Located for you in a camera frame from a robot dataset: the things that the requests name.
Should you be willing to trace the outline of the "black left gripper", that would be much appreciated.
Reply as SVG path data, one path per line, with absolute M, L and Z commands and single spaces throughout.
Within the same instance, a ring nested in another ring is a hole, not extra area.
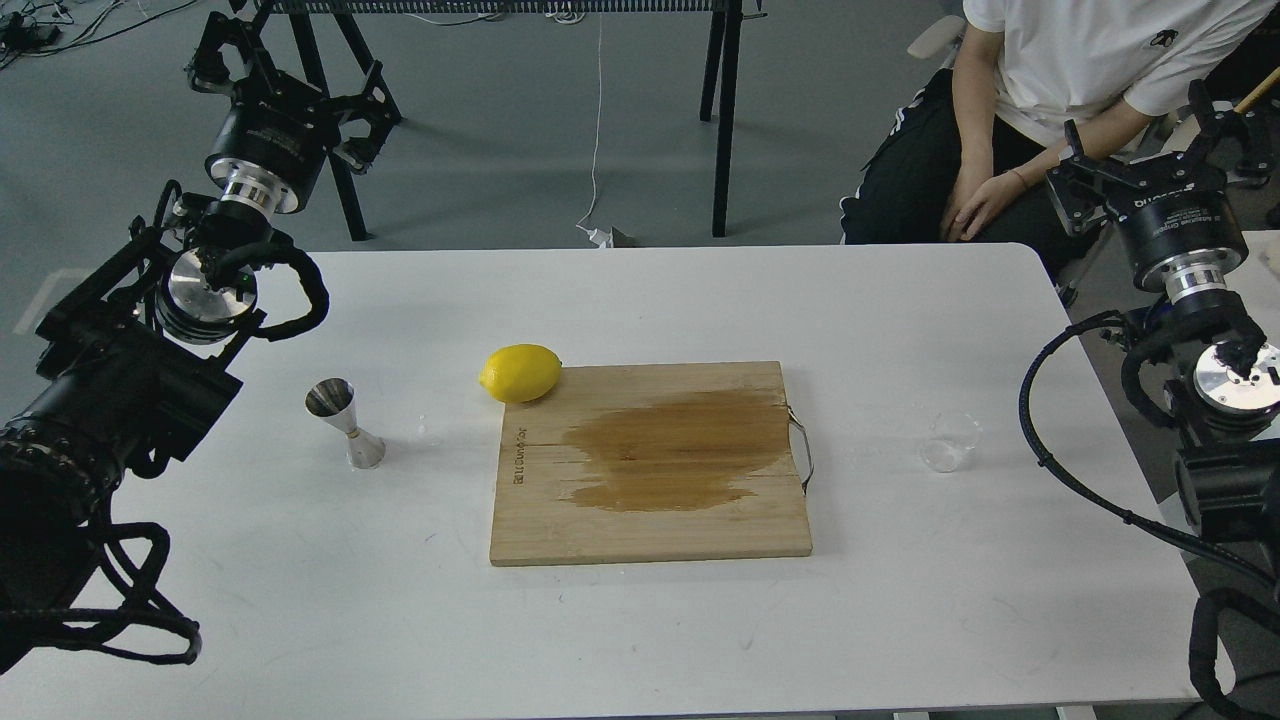
M 285 100 L 284 74 L 262 44 L 268 19 L 264 12 L 251 20 L 212 12 L 186 67 L 186 78 L 195 92 L 223 95 L 233 104 L 205 160 L 211 181 L 224 187 L 236 168 L 264 170 L 285 188 L 276 211 L 292 214 L 306 208 L 330 143 L 316 124 L 266 105 Z M 225 47 L 238 53 L 244 72 L 239 79 L 230 77 Z M 355 174 L 366 174 L 403 120 L 383 77 L 383 63 L 370 65 L 358 94 L 323 101 L 323 118 L 335 128 L 352 122 L 367 126 L 365 136 L 346 137 L 332 150 Z

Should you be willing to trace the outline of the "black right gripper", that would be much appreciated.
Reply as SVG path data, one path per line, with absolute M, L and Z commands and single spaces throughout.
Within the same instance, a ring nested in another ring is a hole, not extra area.
M 1082 237 L 1110 222 L 1119 229 L 1138 290 L 1157 292 L 1184 266 L 1210 264 L 1222 275 L 1247 260 L 1247 243 L 1236 224 L 1226 183 L 1261 187 L 1275 169 L 1265 118 L 1254 105 L 1275 86 L 1262 79 L 1226 110 L 1213 105 L 1202 79 L 1190 82 L 1188 97 L 1199 132 L 1188 146 L 1192 170 L 1170 179 L 1151 179 L 1151 160 L 1094 159 L 1085 152 L 1074 120 L 1064 126 L 1066 146 L 1046 182 L 1053 210 L 1070 237 Z M 1222 138 L 1234 138 L 1242 158 L 1225 173 L 1206 167 Z

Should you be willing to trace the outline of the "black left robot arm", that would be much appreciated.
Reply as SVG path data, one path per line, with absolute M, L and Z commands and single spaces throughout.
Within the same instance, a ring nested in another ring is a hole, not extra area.
M 332 169 L 353 240 L 353 187 L 401 122 L 356 1 L 262 1 L 214 12 L 189 87 L 229 99 L 206 159 L 218 193 L 166 183 L 151 219 L 59 301 L 37 333 L 47 388 L 3 427 L 3 667 L 38 647 L 192 664 L 197 621 L 157 588 L 170 537 L 115 523 L 127 475 L 186 460 L 241 391 L 251 340 L 323 323 L 323 274 L 273 220 L 306 208 Z

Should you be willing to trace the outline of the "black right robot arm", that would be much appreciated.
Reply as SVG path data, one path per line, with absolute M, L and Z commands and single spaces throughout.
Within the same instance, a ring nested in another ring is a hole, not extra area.
M 1128 525 L 1277 591 L 1277 336 L 1251 316 L 1228 275 L 1277 270 L 1277 247 L 1240 231 L 1226 188 L 1262 184 L 1274 168 L 1265 122 L 1253 110 L 1271 74 L 1238 104 L 1215 102 L 1204 83 L 1188 97 L 1198 126 L 1184 149 L 1130 163 L 1089 158 L 1073 122 L 1046 182 L 1062 228 L 1080 238 L 1117 233 L 1132 283 L 1156 301 L 1068 327 L 1030 363 L 1018 415 L 1037 462 L 1069 489 Z M 1056 350 L 1087 332 L 1124 350 L 1128 402 L 1153 427 L 1175 430 L 1178 483 L 1169 518 L 1143 518 L 1079 482 L 1044 446 L 1030 414 L 1036 377 Z

